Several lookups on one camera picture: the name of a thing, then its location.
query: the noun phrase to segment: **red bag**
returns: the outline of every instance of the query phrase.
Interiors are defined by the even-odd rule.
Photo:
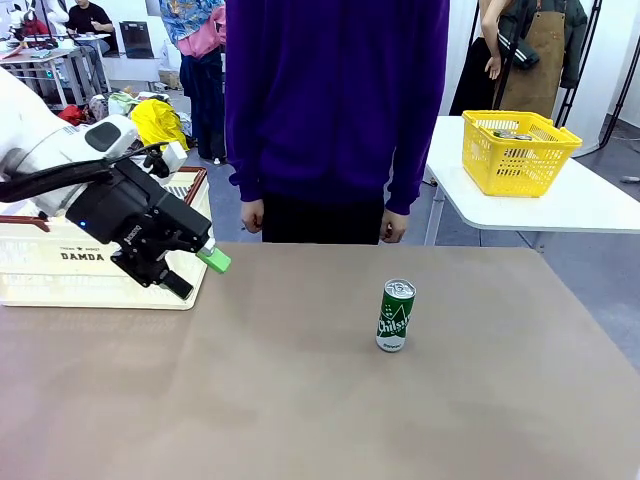
[[[74,127],[77,127],[81,123],[85,123],[87,121],[84,110],[77,105],[69,105],[58,114],[58,117],[69,122]]]

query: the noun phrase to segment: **green cap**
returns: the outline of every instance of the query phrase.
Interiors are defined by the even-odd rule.
[[[229,266],[231,265],[231,258],[219,248],[216,248],[209,256],[200,252],[198,252],[196,256],[206,263],[208,267],[213,268],[218,273],[225,273],[229,270]]]

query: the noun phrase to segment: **can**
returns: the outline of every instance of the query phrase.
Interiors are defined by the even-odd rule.
[[[509,130],[494,130],[493,136],[504,140],[515,140],[516,138],[516,136]]]
[[[384,285],[376,343],[385,352],[402,350],[407,341],[416,288],[406,280],[389,280]]]

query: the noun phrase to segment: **person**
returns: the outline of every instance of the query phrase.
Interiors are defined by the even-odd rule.
[[[222,49],[226,43],[223,0],[160,0],[160,16],[182,53],[180,83],[191,99],[193,136],[204,160],[226,163]]]
[[[502,71],[498,21],[513,0],[479,0],[482,34],[469,47],[449,115],[465,110],[491,110]]]
[[[104,54],[110,50],[118,50],[118,44],[115,38],[115,29],[113,23],[109,19],[107,13],[98,5],[89,2],[89,0],[76,0],[76,6],[69,10],[69,21],[66,23],[67,31],[70,35],[75,34],[101,34],[108,33],[105,39],[97,42],[78,40],[78,43],[85,45],[83,47],[89,54],[91,63],[95,66],[95,72],[100,82],[100,88],[107,90],[107,81],[104,74],[104,67],[100,59],[100,55],[95,50],[99,48]]]
[[[402,239],[448,21],[449,0],[228,3],[227,149],[248,231],[276,243]]]
[[[41,22],[34,14],[33,20],[25,20],[23,26],[23,34],[25,36],[49,35],[49,29],[44,24],[44,22]]]

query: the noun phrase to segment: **yellow basket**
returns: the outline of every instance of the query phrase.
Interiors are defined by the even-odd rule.
[[[582,140],[536,113],[467,111],[464,169],[486,195],[541,197]],[[529,135],[529,140],[498,138],[496,130]]]

